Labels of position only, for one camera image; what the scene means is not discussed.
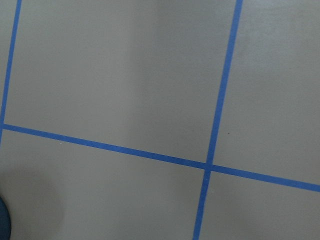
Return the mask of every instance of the vertical blue line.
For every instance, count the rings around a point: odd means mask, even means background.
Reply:
[[[231,30],[230,30],[229,40],[228,40],[228,46],[225,54],[219,94],[216,102],[212,131],[210,136],[209,149],[208,149],[207,158],[206,158],[206,169],[203,174],[199,204],[198,204],[198,209],[197,209],[196,219],[194,224],[193,240],[198,240],[200,237],[200,231],[201,231],[201,226],[202,226],[202,221],[204,216],[205,202],[206,202],[210,176],[211,176],[210,167],[214,162],[220,120],[221,120],[222,110],[223,110],[225,96],[226,96],[228,78],[229,78],[231,62],[232,62],[232,57],[233,57],[234,48],[235,48],[242,3],[243,3],[243,0],[236,0],[235,7],[234,7],[232,25],[231,25]]]
[[[0,114],[0,144],[1,144],[1,140],[2,140],[2,132],[4,129],[8,91],[9,91],[9,83],[10,83],[10,75],[11,75],[12,61],[14,58],[14,51],[15,51],[15,43],[16,43],[16,36],[17,36],[17,30],[18,30],[21,2],[22,2],[22,0],[16,1],[15,15],[14,15],[10,49],[9,49],[9,56],[8,56],[8,62],[7,62],[7,66],[6,66],[3,95],[2,95],[2,106],[1,106],[1,114]]]

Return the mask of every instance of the blue line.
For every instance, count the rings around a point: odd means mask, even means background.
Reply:
[[[304,189],[304,190],[309,190],[314,192],[320,192],[320,185],[312,184],[308,182],[296,181],[296,180],[286,179],[282,177],[270,176],[270,175],[255,173],[251,171],[244,171],[244,170],[234,169],[230,167],[218,166],[218,165],[211,165],[210,168],[211,168],[211,171],[217,172],[217,173],[233,175],[233,176],[242,177],[246,179],[254,179],[254,180],[263,181],[267,183],[284,185],[288,187]]]
[[[179,157],[167,156],[167,155],[162,155],[158,153],[142,151],[142,150],[137,150],[137,149],[123,147],[123,146],[111,145],[111,144],[97,142],[97,141],[90,141],[90,140],[85,140],[77,137],[65,136],[65,135],[55,134],[55,133],[46,132],[46,131],[39,131],[39,130],[30,129],[30,128],[20,127],[20,126],[3,124],[3,129],[19,132],[23,134],[30,134],[34,136],[44,137],[48,139],[55,139],[55,140],[73,143],[73,144],[84,145],[84,146],[97,148],[97,149],[104,149],[104,150],[117,152],[117,153],[129,154],[129,155],[143,157],[147,159],[160,160],[163,162],[184,165],[184,166],[193,167],[197,169],[204,169],[206,166],[204,162],[187,160]]]
[[[12,34],[11,34],[11,42],[10,42],[10,48],[9,48],[9,56],[8,56],[8,62],[6,65],[5,80],[4,80],[3,95],[2,95],[2,106],[1,106],[1,113],[0,113],[0,145],[2,140],[3,125],[5,122],[11,68],[12,68],[12,62],[14,59],[14,51],[15,51],[16,36],[18,31],[21,2],[22,0],[16,1],[15,15],[14,15],[14,21],[13,21],[13,27],[12,27]]]
[[[202,220],[204,216],[205,202],[206,202],[206,197],[207,197],[208,187],[210,182],[210,175],[211,175],[211,170],[209,169],[209,167],[210,165],[213,164],[213,161],[214,161],[220,120],[221,120],[222,110],[223,110],[225,96],[226,96],[228,78],[229,78],[231,62],[232,62],[232,57],[233,57],[234,48],[235,48],[242,3],[243,3],[243,0],[237,0],[234,7],[232,25],[231,25],[230,35],[229,35],[228,46],[225,54],[221,83],[220,83],[219,94],[216,102],[211,137],[209,142],[209,149],[208,149],[207,158],[206,158],[206,163],[208,168],[206,168],[203,174],[199,204],[197,208],[194,230],[193,230],[193,240],[198,240],[200,237]]]
[[[278,184],[278,185],[284,185],[284,186],[289,186],[289,187],[298,188],[298,189],[320,192],[320,185],[303,182],[303,181],[296,181],[296,180],[286,179],[282,177],[251,172],[251,171],[244,171],[244,170],[239,170],[231,167],[207,165],[204,162],[187,160],[187,159],[178,158],[174,156],[166,156],[158,153],[141,151],[141,150],[136,150],[132,148],[116,146],[116,145],[106,144],[106,143],[97,142],[97,141],[90,141],[90,140],[85,140],[81,138],[65,136],[65,135],[50,133],[46,131],[39,131],[39,130],[34,130],[34,129],[20,127],[20,126],[14,126],[9,124],[4,124],[3,129],[22,133],[22,134],[29,134],[33,136],[88,146],[92,148],[104,149],[108,151],[129,154],[133,156],[154,159],[154,160],[159,160],[159,161],[173,163],[173,164],[179,164],[179,165],[197,168],[197,169],[206,169],[207,171],[205,171],[206,175],[203,178],[203,182],[204,182],[203,184],[209,183],[206,179],[208,178],[208,172],[212,171],[212,172],[217,172],[217,173],[222,173],[227,175],[233,175],[241,178],[253,179],[253,180],[263,181],[263,182],[272,183],[272,184]]]

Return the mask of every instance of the black object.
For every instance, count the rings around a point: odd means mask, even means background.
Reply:
[[[0,197],[0,240],[9,240],[11,235],[11,220],[6,204]]]

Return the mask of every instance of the floor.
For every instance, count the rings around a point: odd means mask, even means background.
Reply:
[[[11,239],[319,239],[319,11],[2,0]]]

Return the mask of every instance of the dark round object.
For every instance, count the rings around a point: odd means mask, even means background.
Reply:
[[[9,240],[11,235],[11,221],[6,204],[0,197],[0,240]]]

